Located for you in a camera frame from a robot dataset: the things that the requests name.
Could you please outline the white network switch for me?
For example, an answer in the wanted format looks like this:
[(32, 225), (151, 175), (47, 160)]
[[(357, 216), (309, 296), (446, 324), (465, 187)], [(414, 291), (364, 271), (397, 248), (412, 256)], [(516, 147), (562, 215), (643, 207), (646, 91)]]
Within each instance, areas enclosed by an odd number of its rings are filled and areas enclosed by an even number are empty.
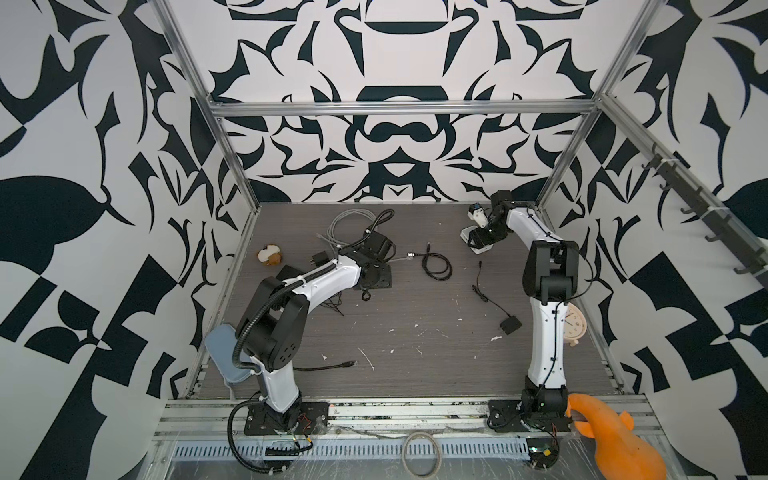
[(460, 231), (460, 238), (476, 255), (489, 251), (495, 243), (492, 236), (479, 226), (470, 226), (462, 229)]

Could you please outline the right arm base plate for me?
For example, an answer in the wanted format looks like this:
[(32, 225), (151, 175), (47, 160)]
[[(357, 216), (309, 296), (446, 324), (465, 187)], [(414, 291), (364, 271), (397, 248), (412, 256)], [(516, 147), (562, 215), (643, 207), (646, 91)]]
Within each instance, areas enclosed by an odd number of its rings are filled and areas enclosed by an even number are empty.
[(488, 402), (486, 426), (497, 433), (568, 432), (572, 421), (564, 415), (525, 413), (518, 399), (492, 399)]

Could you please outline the brown white round toy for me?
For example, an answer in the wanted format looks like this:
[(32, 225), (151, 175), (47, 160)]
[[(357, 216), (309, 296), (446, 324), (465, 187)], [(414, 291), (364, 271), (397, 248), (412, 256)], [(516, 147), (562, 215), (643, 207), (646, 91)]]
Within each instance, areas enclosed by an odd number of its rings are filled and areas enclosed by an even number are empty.
[(257, 253), (257, 260), (265, 266), (276, 266), (282, 263), (282, 249), (276, 244), (267, 244)]

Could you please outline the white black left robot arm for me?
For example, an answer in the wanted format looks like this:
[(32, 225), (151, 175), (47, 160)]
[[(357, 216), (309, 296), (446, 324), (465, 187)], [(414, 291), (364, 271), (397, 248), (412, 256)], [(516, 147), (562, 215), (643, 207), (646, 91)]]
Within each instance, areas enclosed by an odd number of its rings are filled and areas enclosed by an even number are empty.
[(387, 236), (370, 230), (306, 273), (268, 277), (258, 285), (236, 329), (231, 359), (236, 368), (259, 376), (261, 395), (272, 411), (283, 414), (300, 402), (293, 359), (310, 313), (348, 289), (369, 298), (387, 277), (395, 250)]

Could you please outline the black wall hook rail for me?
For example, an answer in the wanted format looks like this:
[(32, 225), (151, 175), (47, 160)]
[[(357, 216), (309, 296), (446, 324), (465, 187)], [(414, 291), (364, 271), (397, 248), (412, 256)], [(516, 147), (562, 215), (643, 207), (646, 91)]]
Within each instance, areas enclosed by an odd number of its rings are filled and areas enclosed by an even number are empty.
[(739, 261), (733, 269), (736, 275), (753, 277), (767, 290), (767, 246), (736, 215), (708, 189), (681, 160), (664, 152), (658, 143), (650, 148), (651, 157), (643, 166), (662, 180), (663, 192), (673, 192), (684, 203), (683, 215), (703, 222), (710, 235), (705, 240), (721, 243)]

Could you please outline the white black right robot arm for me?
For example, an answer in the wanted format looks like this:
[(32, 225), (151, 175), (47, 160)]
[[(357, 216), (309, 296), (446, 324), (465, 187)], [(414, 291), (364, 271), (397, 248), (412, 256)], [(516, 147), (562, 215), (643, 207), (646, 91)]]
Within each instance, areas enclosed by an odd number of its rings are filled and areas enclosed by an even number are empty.
[(474, 222), (460, 238), (476, 254), (516, 234), (527, 248), (522, 287), (533, 319), (532, 355), (521, 398), (521, 413), (561, 416), (567, 406), (564, 372), (565, 320), (570, 301), (577, 296), (578, 246), (545, 226), (530, 202), (515, 201), (510, 191), (491, 196), (491, 207), (468, 207)]

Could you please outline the light blue plastic lid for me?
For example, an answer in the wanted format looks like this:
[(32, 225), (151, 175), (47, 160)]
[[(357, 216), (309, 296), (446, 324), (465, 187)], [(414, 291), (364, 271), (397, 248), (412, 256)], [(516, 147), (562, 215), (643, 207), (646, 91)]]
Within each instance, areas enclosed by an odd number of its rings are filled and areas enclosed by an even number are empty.
[(232, 361), (236, 346), (232, 325), (224, 323), (212, 329), (205, 337), (204, 345), (226, 384), (238, 384), (252, 376), (251, 370), (238, 368)]

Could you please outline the beige round alarm clock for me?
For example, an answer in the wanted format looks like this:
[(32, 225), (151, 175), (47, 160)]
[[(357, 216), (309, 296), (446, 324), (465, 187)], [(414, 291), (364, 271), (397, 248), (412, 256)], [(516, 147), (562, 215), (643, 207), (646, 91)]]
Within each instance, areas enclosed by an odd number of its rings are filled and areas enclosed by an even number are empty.
[(576, 305), (571, 303), (568, 306), (564, 323), (564, 342), (569, 346), (578, 345), (588, 330), (585, 315)]

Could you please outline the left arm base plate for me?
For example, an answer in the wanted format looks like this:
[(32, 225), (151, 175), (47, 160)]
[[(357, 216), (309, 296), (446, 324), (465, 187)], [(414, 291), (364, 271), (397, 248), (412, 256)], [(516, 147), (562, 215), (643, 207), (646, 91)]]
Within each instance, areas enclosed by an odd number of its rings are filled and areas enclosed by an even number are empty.
[(298, 399), (286, 412), (277, 412), (265, 402), (248, 406), (244, 434), (266, 436), (282, 433), (309, 435), (327, 426), (330, 404)]

